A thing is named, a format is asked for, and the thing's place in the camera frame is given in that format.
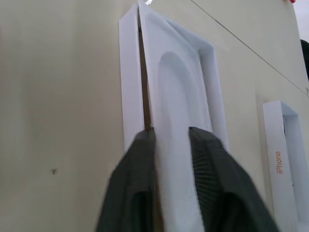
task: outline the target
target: beige surface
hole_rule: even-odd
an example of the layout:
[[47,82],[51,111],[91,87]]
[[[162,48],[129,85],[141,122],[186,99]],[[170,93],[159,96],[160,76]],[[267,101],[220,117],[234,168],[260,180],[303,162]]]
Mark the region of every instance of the beige surface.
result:
[[[95,227],[123,151],[118,20],[134,2],[0,1],[0,231]],[[290,3],[232,2],[201,7],[284,76],[190,0],[152,7],[215,45],[231,153],[272,210],[262,103],[297,110],[308,141],[308,81]]]

